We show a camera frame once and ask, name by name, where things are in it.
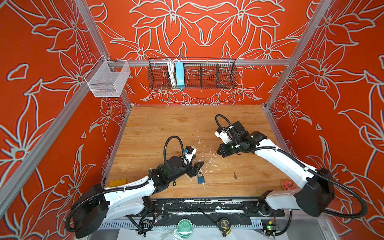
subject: yellow block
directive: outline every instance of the yellow block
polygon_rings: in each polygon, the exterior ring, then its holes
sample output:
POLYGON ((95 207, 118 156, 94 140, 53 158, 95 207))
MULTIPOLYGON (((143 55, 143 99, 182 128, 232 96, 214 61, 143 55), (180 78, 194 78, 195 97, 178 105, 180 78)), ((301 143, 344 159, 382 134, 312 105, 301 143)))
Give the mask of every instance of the yellow block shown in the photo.
POLYGON ((110 181, 109 182, 109 187, 118 187, 121 185, 127 184, 127 179, 119 179, 115 181, 110 181))

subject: red wall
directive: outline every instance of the red wall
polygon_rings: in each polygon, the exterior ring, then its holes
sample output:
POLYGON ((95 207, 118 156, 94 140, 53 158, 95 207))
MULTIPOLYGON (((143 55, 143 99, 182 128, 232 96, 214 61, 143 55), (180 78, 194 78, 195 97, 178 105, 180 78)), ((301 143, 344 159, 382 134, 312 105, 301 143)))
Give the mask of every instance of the red wall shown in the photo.
MULTIPOLYGON (((382 1, 334 1, 272 106, 297 156, 365 199, 365 217, 332 219, 341 239, 384 238, 383 13, 382 1)), ((333 210, 360 211, 340 188, 336 195, 333 210)))
MULTIPOLYGON (((318 1, 87 0, 114 60, 167 56, 289 58, 318 1)), ((283 66, 240 67, 232 90, 160 91, 132 68, 125 90, 139 105, 265 103, 283 66)))
MULTIPOLYGON (((0 19, 1 187, 100 55, 72 0, 7 1, 0 19)), ((88 93, 0 220, 0 238, 73 238, 64 219, 101 182, 125 114, 120 98, 88 93)))

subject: wooden table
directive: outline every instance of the wooden table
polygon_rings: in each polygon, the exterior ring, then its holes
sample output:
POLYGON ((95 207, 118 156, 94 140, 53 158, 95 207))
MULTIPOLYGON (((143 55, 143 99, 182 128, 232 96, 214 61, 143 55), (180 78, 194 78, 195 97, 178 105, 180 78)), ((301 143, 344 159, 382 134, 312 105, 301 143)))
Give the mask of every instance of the wooden table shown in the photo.
MULTIPOLYGON (((215 115, 222 114, 232 123, 240 121, 249 133, 260 131, 277 144, 268 120, 259 105, 243 106, 135 106, 106 181, 138 180, 149 169, 163 164, 163 148, 168 137, 177 135, 187 145, 197 148, 194 161, 205 161, 201 168, 205 184, 187 174, 152 198, 173 197, 240 197, 260 196, 266 190, 281 190, 281 180, 288 177, 265 159, 255 154, 233 154, 222 158, 216 150, 222 143, 215 136, 215 115)), ((219 118, 222 126, 227 123, 219 118)), ((179 156, 180 144, 172 139, 167 158, 179 156)))

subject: white mesh basket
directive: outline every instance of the white mesh basket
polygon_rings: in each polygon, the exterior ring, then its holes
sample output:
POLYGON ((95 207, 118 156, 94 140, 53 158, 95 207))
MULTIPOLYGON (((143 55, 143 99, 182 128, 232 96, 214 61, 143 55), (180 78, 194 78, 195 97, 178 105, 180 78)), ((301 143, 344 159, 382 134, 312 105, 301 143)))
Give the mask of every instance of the white mesh basket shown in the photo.
POLYGON ((85 78, 95 97, 119 97, 131 73, 127 61, 121 61, 124 65, 120 72, 111 71, 114 68, 109 67, 108 62, 102 56, 95 64, 95 66, 100 66, 96 73, 85 78))

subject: wire mesh basket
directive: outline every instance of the wire mesh basket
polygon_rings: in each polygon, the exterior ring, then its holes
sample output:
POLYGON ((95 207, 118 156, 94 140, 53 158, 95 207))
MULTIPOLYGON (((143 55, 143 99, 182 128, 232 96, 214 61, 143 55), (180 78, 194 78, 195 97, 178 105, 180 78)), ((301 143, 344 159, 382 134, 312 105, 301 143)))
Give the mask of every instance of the wire mesh basket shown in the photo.
POLYGON ((172 85, 168 62, 177 58, 150 58, 148 69, 151 89, 231 89, 237 87, 235 59, 181 58, 184 64, 183 84, 172 85))
POLYGON ((131 73, 127 61, 119 61, 121 68, 110 67, 109 62, 111 61, 107 61, 104 56, 101 56, 92 67, 99 67, 98 70, 95 73, 89 71, 85 77, 85 81, 95 97, 119 97, 131 73))

